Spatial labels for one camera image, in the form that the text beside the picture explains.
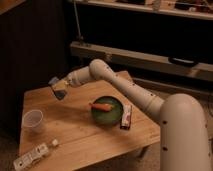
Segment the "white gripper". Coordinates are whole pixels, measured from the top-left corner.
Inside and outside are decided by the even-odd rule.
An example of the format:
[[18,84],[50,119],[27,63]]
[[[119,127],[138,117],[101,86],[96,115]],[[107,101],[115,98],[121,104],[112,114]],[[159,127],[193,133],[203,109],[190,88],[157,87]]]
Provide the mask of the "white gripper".
[[[79,87],[80,86],[80,82],[78,80],[78,76],[77,76],[77,72],[76,71],[73,71],[73,72],[70,72],[67,76],[66,76],[66,80],[67,82],[69,83],[69,85],[71,87]],[[59,82],[60,79],[58,77],[53,77],[49,80],[48,84],[50,86],[56,84],[57,82]],[[62,100],[65,98],[65,96],[68,94],[68,91],[67,91],[67,88],[64,88],[64,89],[60,89],[60,90],[57,90],[56,91],[56,97],[59,99],[59,100]]]

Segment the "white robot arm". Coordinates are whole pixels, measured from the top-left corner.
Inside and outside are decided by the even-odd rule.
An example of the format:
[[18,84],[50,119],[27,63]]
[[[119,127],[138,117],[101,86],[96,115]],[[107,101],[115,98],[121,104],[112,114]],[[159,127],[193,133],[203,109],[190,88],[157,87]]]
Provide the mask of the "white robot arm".
[[101,59],[92,60],[62,79],[54,77],[49,85],[55,96],[63,99],[69,86],[96,80],[110,83],[160,126],[160,171],[213,171],[205,112],[194,97],[176,93],[162,99],[118,76]]

